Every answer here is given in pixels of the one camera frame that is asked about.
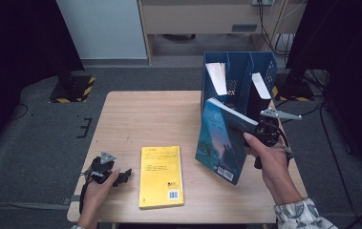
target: right hand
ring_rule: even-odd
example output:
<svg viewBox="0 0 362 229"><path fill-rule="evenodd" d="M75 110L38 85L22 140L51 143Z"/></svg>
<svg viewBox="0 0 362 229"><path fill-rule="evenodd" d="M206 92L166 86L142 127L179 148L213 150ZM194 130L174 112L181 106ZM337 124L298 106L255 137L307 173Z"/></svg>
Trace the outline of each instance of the right hand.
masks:
<svg viewBox="0 0 362 229"><path fill-rule="evenodd" d="M287 155L282 139L280 138L274 146L267 147L254 135L244 133L244 138L251 147L250 154L261 158L262 178L276 205L303 200L288 172Z"/></svg>

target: yellow and black tape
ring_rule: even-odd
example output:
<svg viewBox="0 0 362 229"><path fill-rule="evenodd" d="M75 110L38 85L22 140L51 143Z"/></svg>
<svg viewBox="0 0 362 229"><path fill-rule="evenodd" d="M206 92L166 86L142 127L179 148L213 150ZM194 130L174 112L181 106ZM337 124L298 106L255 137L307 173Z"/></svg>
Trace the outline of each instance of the yellow and black tape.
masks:
<svg viewBox="0 0 362 229"><path fill-rule="evenodd" d="M77 97L77 98L59 97L59 98L51 99L51 102L52 103L85 102L86 99L88 98L89 93L92 90L92 87L94 86L95 80L96 80L96 77L94 77L94 76L89 78L87 87L85 88L83 95L81 97Z"/></svg>
<svg viewBox="0 0 362 229"><path fill-rule="evenodd" d="M292 100L292 101L301 101L301 102L306 102L306 101L313 101L314 97L309 96L309 97L300 97L300 96L282 96L279 94L279 90L277 89L277 87L273 87L272 90L273 96L277 101L286 101L286 100Z"/></svg>

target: dark curtain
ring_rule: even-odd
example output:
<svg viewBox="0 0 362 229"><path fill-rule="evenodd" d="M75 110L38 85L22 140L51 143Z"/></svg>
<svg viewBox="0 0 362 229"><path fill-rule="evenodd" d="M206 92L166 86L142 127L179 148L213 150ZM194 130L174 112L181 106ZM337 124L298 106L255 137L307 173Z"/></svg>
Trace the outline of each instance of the dark curtain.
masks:
<svg viewBox="0 0 362 229"><path fill-rule="evenodd" d="M47 34L48 45L39 41L38 29ZM67 70L83 70L55 1L0 0L0 131L18 105L21 90L56 75L43 52L50 45Z"/></svg>
<svg viewBox="0 0 362 229"><path fill-rule="evenodd" d="M309 0L287 68L329 71L330 110L351 152L362 156L362 1Z"/></svg>

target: blue book cover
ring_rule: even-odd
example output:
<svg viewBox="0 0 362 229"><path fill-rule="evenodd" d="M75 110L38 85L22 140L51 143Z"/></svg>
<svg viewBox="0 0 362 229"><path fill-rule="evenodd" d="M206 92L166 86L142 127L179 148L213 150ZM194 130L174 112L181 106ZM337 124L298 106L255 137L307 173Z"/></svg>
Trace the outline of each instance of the blue book cover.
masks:
<svg viewBox="0 0 362 229"><path fill-rule="evenodd" d="M243 133L254 133L257 125L258 122L217 99L207 99L195 159L228 182L237 184L248 150Z"/></svg>

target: gray carpet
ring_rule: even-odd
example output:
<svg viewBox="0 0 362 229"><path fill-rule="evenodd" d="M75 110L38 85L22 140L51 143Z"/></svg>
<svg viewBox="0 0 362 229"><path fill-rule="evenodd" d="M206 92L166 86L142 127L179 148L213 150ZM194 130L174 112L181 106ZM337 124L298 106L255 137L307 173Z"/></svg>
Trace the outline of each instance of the gray carpet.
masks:
<svg viewBox="0 0 362 229"><path fill-rule="evenodd" d="M202 68L88 69L96 82L86 102L49 103L56 77L30 85L0 135L0 202L43 203L61 206L74 192L83 160L90 146L105 96L110 91L199 90ZM279 110L304 114L323 101L287 102ZM331 115L323 110L333 150L355 211L362 214L362 158L349 155ZM81 126L91 118L85 138ZM284 125L289 143L307 187L321 214L339 228L354 216L319 111L303 121ZM70 228L67 209L33 210L0 208L0 228ZM102 223L101 228L111 227ZM248 225L263 228L262 225Z"/></svg>

